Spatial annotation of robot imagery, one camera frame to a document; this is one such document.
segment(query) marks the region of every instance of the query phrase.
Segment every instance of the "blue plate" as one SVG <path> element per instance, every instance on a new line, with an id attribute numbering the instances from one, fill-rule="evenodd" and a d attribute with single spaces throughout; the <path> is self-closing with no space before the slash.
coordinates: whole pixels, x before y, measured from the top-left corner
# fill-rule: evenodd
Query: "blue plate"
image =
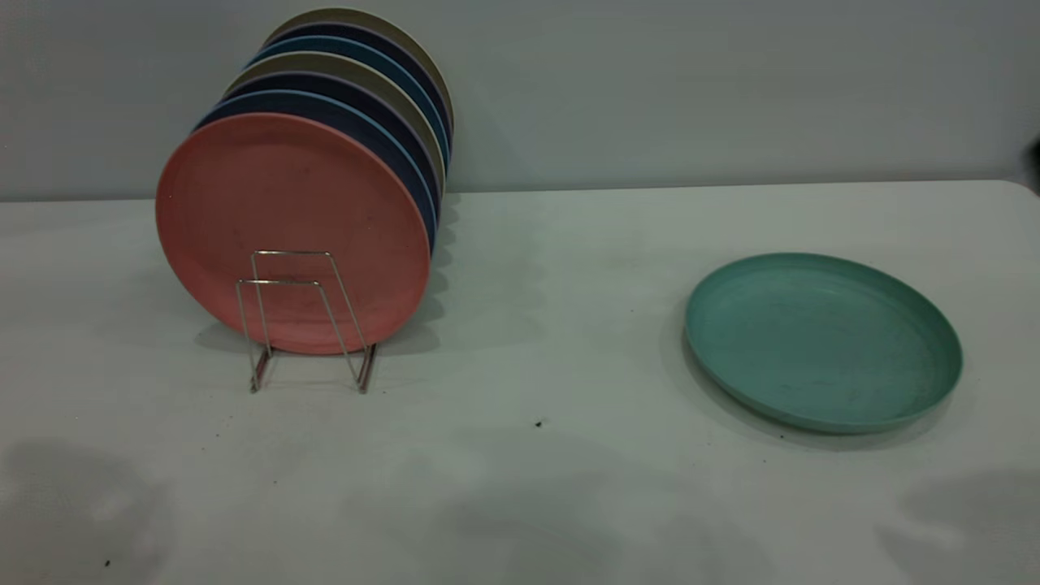
<path id="1" fill-rule="evenodd" d="M 942 313 L 872 268 L 815 254 L 723 266 L 686 306 L 707 374 L 748 407 L 806 429 L 883 431 L 935 408 L 963 357 Z"/>
<path id="2" fill-rule="evenodd" d="M 347 41 L 357 41 L 397 61 L 412 74 L 412 77 L 422 84 L 422 88 L 434 99 L 437 111 L 440 112 L 441 120 L 444 122 L 444 127 L 449 128 L 450 133 L 451 123 L 450 118 L 448 118 L 444 96 L 441 95 L 440 88 L 431 78 L 430 73 L 400 45 L 363 26 L 338 22 L 322 22 L 304 24 L 289 29 L 271 39 L 268 42 L 268 46 L 301 36 L 337 36 Z"/>
<path id="3" fill-rule="evenodd" d="M 307 118 L 339 130 L 371 150 L 393 170 L 415 200 L 426 228 L 430 253 L 433 254 L 437 235 L 433 196 L 422 180 L 418 166 L 386 128 L 357 109 L 324 96 L 305 92 L 268 91 L 239 96 L 217 105 L 196 126 L 196 130 L 217 120 L 256 111 Z M 348 192 L 349 186 L 343 185 L 344 193 Z"/>
<path id="4" fill-rule="evenodd" d="M 363 62 L 375 71 L 379 71 L 383 75 L 386 75 L 391 81 L 396 83 L 401 91 L 408 94 L 408 96 L 412 98 L 412 101 L 414 101 L 415 104 L 419 106 L 419 109 L 422 110 L 426 120 L 430 121 L 430 125 L 433 126 L 434 132 L 437 133 L 437 142 L 441 145 L 441 152 L 444 153 L 445 164 L 450 161 L 451 135 L 447 130 L 447 116 L 439 111 L 437 108 L 437 101 L 409 70 L 401 67 L 398 60 L 391 58 L 382 51 L 374 49 L 365 43 L 331 35 L 291 36 L 280 40 L 274 45 L 264 48 L 255 57 L 253 57 L 253 60 L 249 62 L 246 69 L 249 66 L 265 58 L 281 55 L 283 53 L 294 53 L 300 51 L 319 51 L 322 53 L 331 53 L 342 57 L 348 57 Z"/>
<path id="5" fill-rule="evenodd" d="M 386 128 L 405 147 L 413 160 L 419 162 L 419 171 L 422 172 L 422 178 L 426 182 L 426 187 L 434 194 L 437 194 L 437 197 L 434 197 L 433 205 L 438 224 L 440 223 L 441 184 L 437 178 L 437 173 L 434 171 L 434 159 L 425 147 L 422 146 L 422 142 L 415 134 L 415 131 L 412 130 L 412 127 L 387 105 L 386 102 L 376 98 L 368 91 L 338 77 L 303 72 L 277 73 L 258 77 L 236 87 L 223 101 L 270 90 L 293 90 L 332 98 L 338 102 L 349 104 L 375 120 L 380 126 Z"/>

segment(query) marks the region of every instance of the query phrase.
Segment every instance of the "pink plate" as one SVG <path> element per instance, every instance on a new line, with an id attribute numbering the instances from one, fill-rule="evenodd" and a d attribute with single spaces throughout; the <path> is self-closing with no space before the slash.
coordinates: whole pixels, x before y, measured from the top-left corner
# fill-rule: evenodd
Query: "pink plate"
<path id="1" fill-rule="evenodd" d="M 422 217 L 405 185 L 368 149 L 304 118 L 235 116 L 193 133 L 174 153 L 156 199 L 159 240 L 188 292 L 242 330 L 235 282 L 255 250 L 335 256 L 365 341 L 382 341 L 415 312 L 430 277 Z M 361 348 L 328 258 L 257 257 L 260 278 L 316 280 L 348 350 Z M 311 286 L 264 286 L 271 345 L 333 354 L 339 342 Z M 256 288 L 242 285 L 250 336 L 263 341 Z"/>

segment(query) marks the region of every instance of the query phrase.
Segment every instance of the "gray wall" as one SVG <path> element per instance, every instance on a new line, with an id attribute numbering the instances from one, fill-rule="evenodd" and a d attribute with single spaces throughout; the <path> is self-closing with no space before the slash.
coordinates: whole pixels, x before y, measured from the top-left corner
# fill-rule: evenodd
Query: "gray wall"
<path id="1" fill-rule="evenodd" d="M 0 2 L 0 198 L 148 197 L 305 0 Z M 456 190 L 1005 177 L 1038 0 L 356 0 L 420 40 Z"/>

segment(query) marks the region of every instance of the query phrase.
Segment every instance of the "navy blue plate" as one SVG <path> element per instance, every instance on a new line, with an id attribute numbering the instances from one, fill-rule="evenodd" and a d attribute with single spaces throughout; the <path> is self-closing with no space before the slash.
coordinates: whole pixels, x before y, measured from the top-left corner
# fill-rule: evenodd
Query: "navy blue plate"
<path id="1" fill-rule="evenodd" d="M 293 90 L 332 98 L 338 102 L 349 104 L 375 120 L 380 126 L 386 128 L 393 137 L 397 138 L 397 142 L 405 147 L 413 160 L 420 162 L 419 171 L 426 182 L 426 187 L 436 195 L 434 197 L 434 211 L 438 223 L 440 223 L 441 184 L 437 173 L 434 171 L 434 158 L 426 151 L 425 147 L 422 146 L 422 142 L 419 141 L 412 127 L 387 105 L 386 102 L 376 98 L 368 91 L 338 77 L 304 72 L 276 73 L 274 75 L 258 77 L 236 87 L 223 101 L 270 90 Z"/>
<path id="2" fill-rule="evenodd" d="M 258 111 L 288 113 L 324 124 L 358 141 L 383 159 L 408 187 L 408 193 L 419 208 L 426 228 L 430 253 L 433 255 L 437 235 L 433 197 L 426 189 L 415 161 L 386 128 L 344 103 L 316 94 L 284 90 L 258 92 L 228 100 L 213 108 L 196 126 L 196 130 L 217 120 Z M 344 185 L 344 192 L 348 189 L 349 185 Z"/>
<path id="3" fill-rule="evenodd" d="M 397 84 L 402 92 L 408 94 L 415 102 L 423 116 L 430 121 L 430 125 L 437 134 L 437 142 L 441 145 L 441 152 L 444 153 L 444 163 L 450 161 L 451 136 L 446 130 L 446 118 L 443 118 L 437 110 L 436 102 L 426 92 L 419 81 L 402 68 L 397 61 L 386 54 L 373 49 L 364 43 L 336 36 L 297 36 L 281 41 L 257 53 L 253 60 L 249 62 L 246 69 L 257 61 L 262 61 L 275 55 L 284 53 L 294 53 L 300 51 L 318 51 L 331 53 L 341 57 L 347 57 L 360 61 L 375 71 L 386 75 L 391 81 Z"/>
<path id="4" fill-rule="evenodd" d="M 411 53 L 401 48 L 400 45 L 397 45 L 382 34 L 352 24 L 331 22 L 314 23 L 289 29 L 275 39 L 271 39 L 268 46 L 282 41 L 287 41 L 289 39 L 315 35 L 338 36 L 339 39 L 364 43 L 365 45 L 368 45 L 369 47 L 400 63 L 401 67 L 407 69 L 408 72 L 422 84 L 422 88 L 426 91 L 430 97 L 436 101 L 437 111 L 440 112 L 441 120 L 444 121 L 444 126 L 449 129 L 451 128 L 447 113 L 447 106 L 444 104 L 444 96 L 441 95 L 441 91 L 430 77 L 430 73 L 423 69 L 423 67 L 415 59 L 415 57 L 412 56 Z"/>

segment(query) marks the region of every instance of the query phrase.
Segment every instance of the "plate stand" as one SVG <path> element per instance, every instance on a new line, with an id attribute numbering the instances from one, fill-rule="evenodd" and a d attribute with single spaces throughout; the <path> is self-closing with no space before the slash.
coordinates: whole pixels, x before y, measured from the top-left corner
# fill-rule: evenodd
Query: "plate stand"
<path id="1" fill-rule="evenodd" d="M 339 332 L 339 325 L 336 323 L 336 317 L 333 314 L 332 306 L 329 304 L 329 296 L 326 294 L 324 286 L 317 280 L 264 280 L 261 279 L 259 273 L 257 272 L 257 256 L 324 256 L 329 258 L 329 262 L 332 264 L 332 270 L 336 275 L 336 282 L 339 283 L 339 290 L 343 295 L 343 300 L 346 301 L 346 308 L 350 311 L 350 319 L 354 321 L 355 330 L 358 332 L 358 338 L 361 339 L 362 347 L 362 358 L 361 366 L 355 367 L 349 353 L 346 351 L 346 344 L 343 342 L 343 335 Z M 339 274 L 339 266 L 336 264 L 336 258 L 329 252 L 292 252 L 287 250 L 257 250 L 253 252 L 250 256 L 250 262 L 253 265 L 253 278 L 242 278 L 235 283 L 235 292 L 238 295 L 238 310 L 242 316 L 242 333 L 245 337 L 246 349 L 250 354 L 250 370 L 252 372 L 252 380 L 250 385 L 250 393 L 256 393 L 260 390 L 260 387 L 264 382 L 264 372 L 267 368 L 267 363 L 275 354 L 275 349 L 270 347 L 270 335 L 267 333 L 267 317 L 264 315 L 263 310 L 263 297 L 260 296 L 260 288 L 263 286 L 311 286 L 317 289 L 318 294 L 321 296 L 321 301 L 324 303 L 326 311 L 329 313 L 329 321 L 332 322 L 333 331 L 336 332 L 336 339 L 339 341 L 339 347 L 343 351 L 343 359 L 346 360 L 346 365 L 350 368 L 350 377 L 354 380 L 355 386 L 358 388 L 360 393 L 368 393 L 368 380 L 372 374 L 372 364 L 375 361 L 375 344 L 369 346 L 365 342 L 365 336 L 361 332 L 361 324 L 358 323 L 358 315 L 354 312 L 354 305 L 350 304 L 350 298 L 346 294 L 346 287 L 343 285 L 343 278 Z M 242 285 L 252 284 L 256 286 L 257 290 L 257 306 L 260 310 L 260 325 L 263 327 L 263 347 L 260 354 L 260 359 L 256 359 L 254 356 L 254 341 L 250 337 L 250 327 L 245 320 L 245 304 L 242 302 Z"/>

